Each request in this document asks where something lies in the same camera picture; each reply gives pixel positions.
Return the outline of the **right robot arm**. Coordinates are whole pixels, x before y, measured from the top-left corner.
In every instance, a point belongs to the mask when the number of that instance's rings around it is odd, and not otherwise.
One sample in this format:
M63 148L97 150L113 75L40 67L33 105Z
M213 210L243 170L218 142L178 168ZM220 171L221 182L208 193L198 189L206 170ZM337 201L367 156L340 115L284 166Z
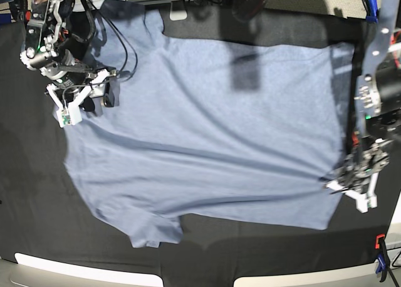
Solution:
M20 54L29 70L38 70L50 80L46 95L59 106L62 115L94 112L96 98L106 108L115 105L112 81L118 71L84 61L96 32L90 0L79 0L87 20L87 34L81 35L71 21L76 0L33 0L32 15L26 26L26 40Z

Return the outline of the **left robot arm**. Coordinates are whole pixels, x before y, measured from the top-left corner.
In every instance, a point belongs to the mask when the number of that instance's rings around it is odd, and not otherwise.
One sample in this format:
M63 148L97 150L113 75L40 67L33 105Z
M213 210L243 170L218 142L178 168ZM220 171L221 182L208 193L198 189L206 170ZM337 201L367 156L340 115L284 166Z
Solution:
M339 192L366 193L400 141L400 0L382 0L372 11L375 29L352 88L352 142L336 179Z

